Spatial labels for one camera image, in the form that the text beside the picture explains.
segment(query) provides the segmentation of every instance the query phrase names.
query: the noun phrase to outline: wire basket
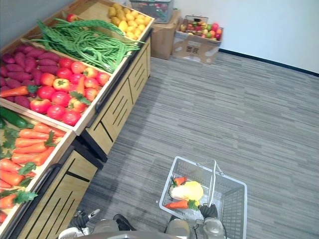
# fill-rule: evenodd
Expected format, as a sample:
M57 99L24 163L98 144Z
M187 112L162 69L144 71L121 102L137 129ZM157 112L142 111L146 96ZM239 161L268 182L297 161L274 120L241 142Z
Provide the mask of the wire basket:
M187 220L189 224L195 225L196 221L204 220L200 211L192 209L171 210L164 207L165 204L176 201L169 195L171 177L187 176L190 181L197 181L204 190L204 196L200 203L212 202L216 205L218 219L227 230L227 238L245 239L247 223L247 185L241 181L231 178L220 170L217 163L212 160L212 168L207 168L198 163L176 156L168 174L159 207L164 211Z

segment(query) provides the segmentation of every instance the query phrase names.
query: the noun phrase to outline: yellow vegetable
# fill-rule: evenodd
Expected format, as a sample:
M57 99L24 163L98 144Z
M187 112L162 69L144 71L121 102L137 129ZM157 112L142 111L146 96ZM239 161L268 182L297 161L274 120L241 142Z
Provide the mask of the yellow vegetable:
M178 187L171 187L169 194L177 200L196 200L199 201L204 195L204 190L200 183L196 181L186 182Z

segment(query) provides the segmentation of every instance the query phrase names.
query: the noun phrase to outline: tomato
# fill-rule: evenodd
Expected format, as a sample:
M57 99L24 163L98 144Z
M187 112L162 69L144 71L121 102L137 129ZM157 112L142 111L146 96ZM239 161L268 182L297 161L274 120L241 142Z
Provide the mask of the tomato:
M38 89L37 95L41 99L51 100L54 92L56 92L56 90L52 86L42 86Z
M83 71L83 75L85 75L88 78L95 78L98 75L98 71L94 69L93 67L87 67Z
M62 91L55 92L52 95L52 102L63 107L67 107L69 105L70 99L71 96Z
M45 99L43 101L33 100L30 103L30 109L35 112L45 114L51 105L51 101L48 99Z
M76 73L76 74L71 75L69 80L72 84L76 85L79 83L80 79L82 79L82 78L85 79L86 77L83 74Z
M70 82L67 79L57 78L53 82L53 87L57 91L69 92Z
M41 84L43 86L52 86L55 78L55 75L51 73L43 73L41 76Z
M98 73L98 75L96 76L96 79L101 86L104 86L108 82L109 78L110 75L103 72Z
M99 82L97 80L95 80L94 78L86 78L84 80L84 86L86 88L98 88Z
M59 60L59 66L71 69L71 65L74 61L67 57L62 57Z
M79 119L81 118L81 114L75 111L67 111L62 120L64 123L70 125L70 126L74 126Z
M86 65L83 64L81 61L75 61L71 65L71 70L73 73L82 73L87 68Z
M75 112L83 112L86 108L86 104L80 102L79 100L77 100L76 98L72 98L69 101L69 108L72 109Z
M85 97L90 101L92 102L95 97L97 96L98 94L98 91L96 89L93 89L93 88L87 88L85 89Z
M58 71L56 72L57 77L62 78L62 79L67 79L67 80L70 79L72 74L73 74L73 72L66 67L62 67L62 68L58 69Z
M66 109L63 106L53 105L49 107L46 113L50 118L61 121L65 112Z

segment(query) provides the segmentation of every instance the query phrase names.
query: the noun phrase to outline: wooden cabinet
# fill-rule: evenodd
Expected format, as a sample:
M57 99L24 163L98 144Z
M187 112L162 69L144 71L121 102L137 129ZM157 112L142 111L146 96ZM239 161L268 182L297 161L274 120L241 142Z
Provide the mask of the wooden cabinet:
M68 227L96 170L93 164L72 151L18 238L57 238Z

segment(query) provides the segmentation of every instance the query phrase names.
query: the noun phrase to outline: wooden crate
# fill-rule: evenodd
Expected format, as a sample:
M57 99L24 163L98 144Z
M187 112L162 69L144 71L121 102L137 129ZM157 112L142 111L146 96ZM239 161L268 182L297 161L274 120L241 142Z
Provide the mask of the wooden crate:
M24 118L25 120L27 120L28 122L30 122L32 124L36 124L38 122L42 122L42 123L45 123L47 125L54 126L49 121L45 121L43 119L39 119L39 120L35 119L35 117L33 115L30 115L30 114L22 111L21 109L14 109L14 110L17 113L19 113L22 118ZM11 127L11 128L14 128L14 129L18 129L17 127L15 127L14 125L9 124L9 123L8 123L8 126ZM35 188L35 186L37 185L37 183L39 182L39 180L41 179L43 174L46 172L48 167L51 166L54 163L57 163L60 160L60 158L64 154L65 150L70 146L71 142L75 138L75 133L73 131L71 131L70 129L63 128L60 125L58 125L57 128L65 131L65 135L58 142L57 146L55 147L55 149L51 153L51 155L48 157L46 162L43 165L38 166L36 168L36 170L34 171L36 173L36 176L31 180L30 184L26 187L26 189L25 189L26 191L32 191ZM18 204L18 205L15 205L11 209L3 210L7 214L7 218L4 221L4 223L2 223L1 226L0 226L0 238L1 238L1 235L4 232L4 230L6 229L6 227L8 225L10 225L11 221L17 215L17 213L19 212L21 207L22 207L22 204Z

